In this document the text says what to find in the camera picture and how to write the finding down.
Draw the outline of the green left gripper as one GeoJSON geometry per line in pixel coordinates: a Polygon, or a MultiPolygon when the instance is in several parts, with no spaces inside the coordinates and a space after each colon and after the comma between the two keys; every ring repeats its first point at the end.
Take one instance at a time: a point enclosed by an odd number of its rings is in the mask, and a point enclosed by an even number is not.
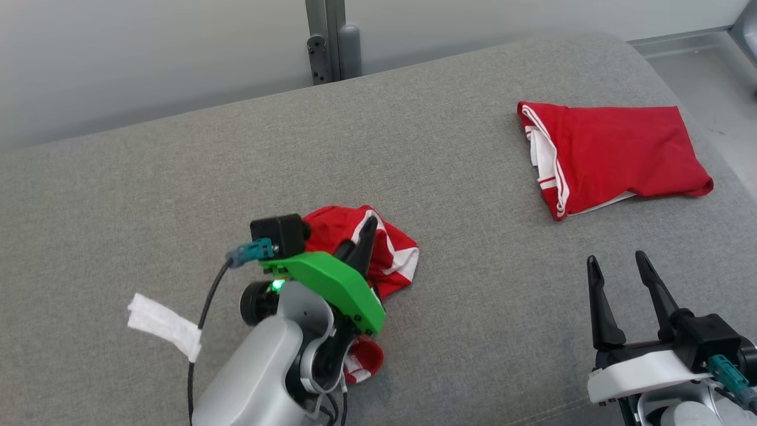
{"type": "Polygon", "coordinates": [[[342,375],[344,356],[359,336],[378,337],[386,310],[365,277],[370,271],[378,220],[368,216],[344,262],[329,253],[303,253],[260,262],[283,278],[277,315],[303,333],[297,367],[306,391],[332,391],[342,375]]]}

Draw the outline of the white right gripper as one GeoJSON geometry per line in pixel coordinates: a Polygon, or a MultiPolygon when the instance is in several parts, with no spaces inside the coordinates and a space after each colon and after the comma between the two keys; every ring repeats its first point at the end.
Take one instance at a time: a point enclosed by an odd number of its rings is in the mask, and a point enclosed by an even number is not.
{"type": "Polygon", "coordinates": [[[587,381],[590,402],[616,404],[624,425],[712,425],[713,396],[708,359],[687,366],[672,349],[670,317],[678,304],[644,251],[636,267],[651,295],[660,341],[626,344],[604,292],[604,277],[595,256],[587,259],[590,323],[596,353],[587,381]]]}

